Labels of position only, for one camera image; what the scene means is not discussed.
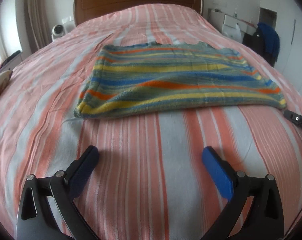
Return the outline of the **striped knit sweater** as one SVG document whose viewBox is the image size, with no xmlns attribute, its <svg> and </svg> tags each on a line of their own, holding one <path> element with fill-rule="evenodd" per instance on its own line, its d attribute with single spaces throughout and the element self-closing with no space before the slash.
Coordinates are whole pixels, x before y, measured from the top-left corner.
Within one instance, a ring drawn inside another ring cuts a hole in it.
<svg viewBox="0 0 302 240">
<path fill-rule="evenodd" d="M 73 112 L 81 119 L 237 105 L 286 107 L 281 89 L 236 50 L 197 44 L 104 46 Z"/>
</svg>

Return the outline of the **metal clothes rack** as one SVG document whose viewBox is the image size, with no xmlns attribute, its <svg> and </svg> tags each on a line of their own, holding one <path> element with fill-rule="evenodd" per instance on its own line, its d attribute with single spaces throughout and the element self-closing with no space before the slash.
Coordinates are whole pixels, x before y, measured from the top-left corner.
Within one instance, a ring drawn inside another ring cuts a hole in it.
<svg viewBox="0 0 302 240">
<path fill-rule="evenodd" d="M 256 31 L 256 27 L 253 24 L 213 9 L 208 10 L 208 22 L 220 33 L 223 32 L 224 27 L 235 28 L 237 23 L 240 27 L 240 31 L 243 33 L 252 35 Z"/>
</svg>

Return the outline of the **pink striped bed cover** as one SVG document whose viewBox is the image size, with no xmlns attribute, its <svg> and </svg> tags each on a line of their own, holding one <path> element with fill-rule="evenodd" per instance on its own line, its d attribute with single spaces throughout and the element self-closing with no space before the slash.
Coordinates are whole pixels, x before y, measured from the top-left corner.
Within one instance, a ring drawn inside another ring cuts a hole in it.
<svg viewBox="0 0 302 240">
<path fill-rule="evenodd" d="M 0 222 L 9 234 L 16 234 L 26 177 L 66 169 L 89 145 L 99 149 L 100 159 L 76 204 L 102 239 L 200 239 L 226 204 L 201 163 L 207 145 L 234 169 L 275 176 L 286 229 L 302 214 L 302 129 L 278 109 L 74 118 L 103 46 L 152 41 L 232 48 L 275 81 L 289 109 L 302 114 L 302 96 L 277 70 L 190 8 L 142 5 L 85 22 L 15 67 L 0 96 Z"/>
</svg>

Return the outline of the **blue garment on rack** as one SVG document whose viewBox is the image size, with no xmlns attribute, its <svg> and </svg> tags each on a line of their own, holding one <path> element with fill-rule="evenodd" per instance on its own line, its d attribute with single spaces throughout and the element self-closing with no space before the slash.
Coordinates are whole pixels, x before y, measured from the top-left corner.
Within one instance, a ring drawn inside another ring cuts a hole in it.
<svg viewBox="0 0 302 240">
<path fill-rule="evenodd" d="M 270 54 L 271 57 L 277 61 L 280 53 L 280 37 L 273 27 L 270 25 L 259 22 L 257 24 L 258 29 L 261 31 L 264 38 L 265 52 Z"/>
</svg>

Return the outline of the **white plastic bag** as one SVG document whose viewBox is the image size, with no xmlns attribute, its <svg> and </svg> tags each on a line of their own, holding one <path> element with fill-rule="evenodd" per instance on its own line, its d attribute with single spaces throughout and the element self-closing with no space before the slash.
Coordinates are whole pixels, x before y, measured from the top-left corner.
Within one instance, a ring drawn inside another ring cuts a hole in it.
<svg viewBox="0 0 302 240">
<path fill-rule="evenodd" d="M 242 33 L 238 23 L 236 23 L 234 27 L 230 27 L 224 24 L 222 27 L 222 34 L 239 43 L 242 43 L 243 41 Z"/>
</svg>

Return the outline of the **brown curtain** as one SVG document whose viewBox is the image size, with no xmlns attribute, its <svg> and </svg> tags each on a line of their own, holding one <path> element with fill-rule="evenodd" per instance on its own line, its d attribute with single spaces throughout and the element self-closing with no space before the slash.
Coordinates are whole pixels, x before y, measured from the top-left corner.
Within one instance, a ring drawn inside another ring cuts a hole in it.
<svg viewBox="0 0 302 240">
<path fill-rule="evenodd" d="M 47 46 L 51 40 L 45 0 L 25 0 L 26 28 L 31 52 Z"/>
</svg>

